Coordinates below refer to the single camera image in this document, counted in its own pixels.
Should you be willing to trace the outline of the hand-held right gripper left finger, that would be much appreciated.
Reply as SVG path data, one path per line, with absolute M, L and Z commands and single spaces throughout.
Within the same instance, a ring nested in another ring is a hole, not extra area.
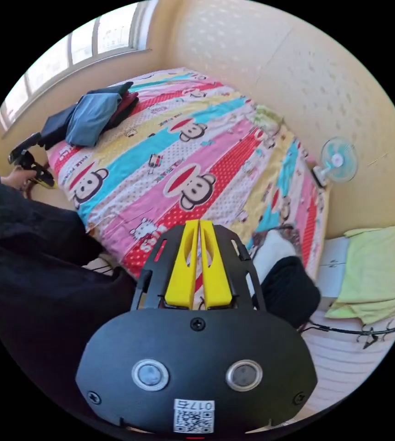
M 168 306 L 193 306 L 196 284 L 199 221 L 188 220 L 164 296 Z

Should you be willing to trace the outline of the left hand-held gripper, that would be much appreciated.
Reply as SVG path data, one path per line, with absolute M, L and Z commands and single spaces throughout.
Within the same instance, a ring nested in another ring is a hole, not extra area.
M 29 150 L 22 150 L 17 161 L 17 165 L 25 170 L 35 170 L 36 177 L 32 179 L 35 184 L 40 184 L 47 189 L 57 188 L 57 183 L 49 171 L 49 165 L 41 165 L 35 161 Z

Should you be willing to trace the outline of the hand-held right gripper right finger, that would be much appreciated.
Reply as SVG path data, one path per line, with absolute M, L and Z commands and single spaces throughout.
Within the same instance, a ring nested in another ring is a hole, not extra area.
M 227 308 L 232 302 L 231 288 L 214 226 L 209 220 L 200 221 L 200 244 L 205 308 Z

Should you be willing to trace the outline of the person's left hand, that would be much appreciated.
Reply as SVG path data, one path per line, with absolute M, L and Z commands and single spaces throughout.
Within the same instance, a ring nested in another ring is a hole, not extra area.
M 29 181 L 31 181 L 35 177 L 35 170 L 15 168 L 7 177 L 2 177 L 0 179 L 0 182 L 16 190 L 24 191 L 28 186 Z

